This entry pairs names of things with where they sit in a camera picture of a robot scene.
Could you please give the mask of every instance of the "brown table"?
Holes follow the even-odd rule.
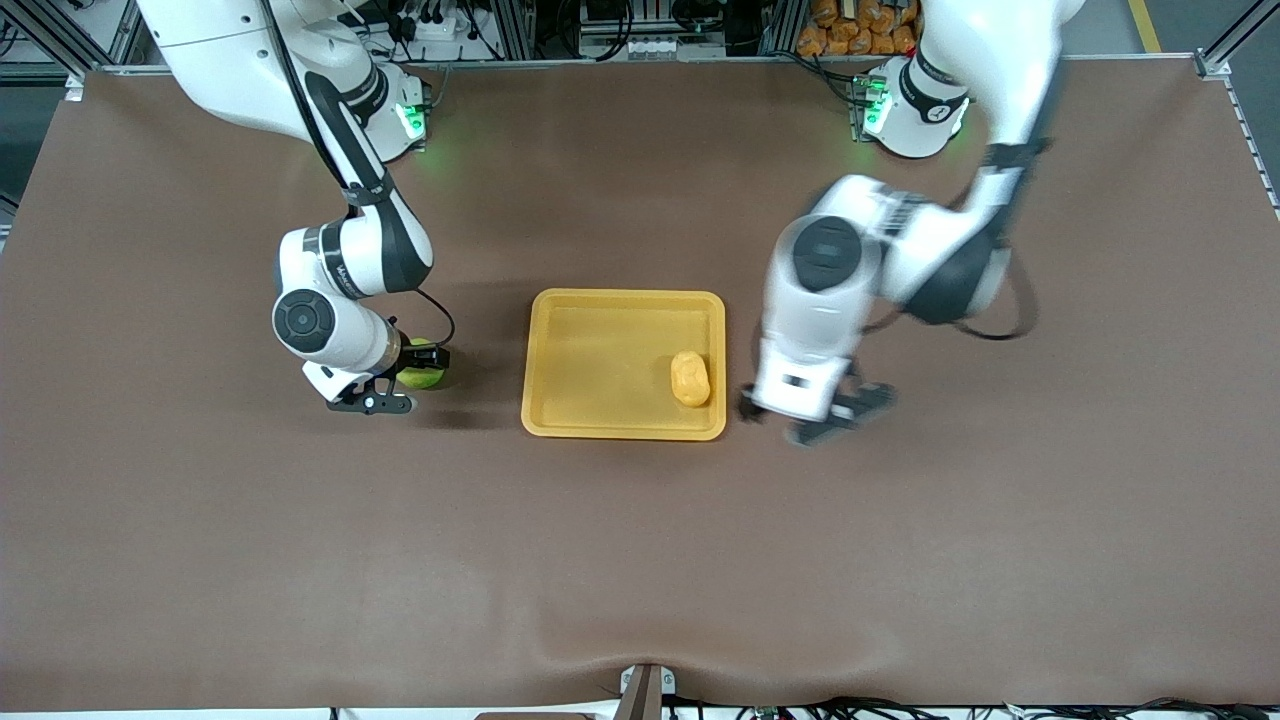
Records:
[[[737,386],[777,232],[847,172],[955,197],[980,123],[891,159],[769,64],[458,72],[433,123],[394,173],[457,368],[364,418],[270,331],[279,236],[342,210],[314,152],[168,78],[59,109],[0,275],[0,707],[575,701],[637,660],[731,702],[1277,700],[1280,237],[1189,60],[1071,64],[1037,332],[900,322],[860,351],[900,405],[813,451],[527,436],[534,295],[717,292]]]

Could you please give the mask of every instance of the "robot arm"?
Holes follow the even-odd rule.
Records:
[[[406,336],[358,301],[413,291],[433,265],[426,232],[380,158],[398,154],[401,141],[421,137],[421,109],[388,100],[389,70],[372,65],[358,41],[357,53],[323,19],[319,31],[307,29],[324,13],[346,12],[330,0],[275,0],[285,22],[278,22],[266,0],[138,5],[175,78],[198,105],[237,124],[315,142],[351,211],[280,241],[275,334],[306,360],[305,375],[332,409],[408,411],[407,397],[376,393],[374,378],[406,366],[447,366],[448,352],[436,345],[410,347]],[[311,42],[308,60],[285,44],[285,32],[328,35],[332,41],[320,47],[332,54]],[[351,87],[339,90],[334,76]],[[408,101],[410,86],[397,85]],[[370,133],[385,141],[383,152]]]
[[[959,210],[861,176],[838,181],[778,240],[765,284],[760,365],[744,413],[797,420],[810,445],[893,401],[892,388],[838,386],[872,301],[928,324],[954,323],[995,299],[1007,225],[1044,147],[1059,85],[1059,26],[1083,0],[931,0],[920,56],[965,82],[991,120],[983,165]]]

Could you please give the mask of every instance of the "green ball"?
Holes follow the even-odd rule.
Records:
[[[410,345],[430,345],[426,340],[415,337],[410,341]],[[426,389],[440,382],[444,377],[444,370],[435,368],[404,368],[399,373],[396,373],[396,384],[404,386],[412,389]]]

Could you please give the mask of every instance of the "yellow plastic tray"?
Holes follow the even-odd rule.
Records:
[[[671,359],[707,361],[712,395],[685,407]],[[714,439],[724,429],[724,304],[710,292],[543,291],[534,300],[520,419],[541,437]]]

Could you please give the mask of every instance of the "pile of brown objects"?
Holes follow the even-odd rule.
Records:
[[[812,0],[812,22],[800,31],[797,54],[902,55],[915,50],[923,24],[919,0],[858,0],[852,18],[841,13],[841,5],[840,0]]]

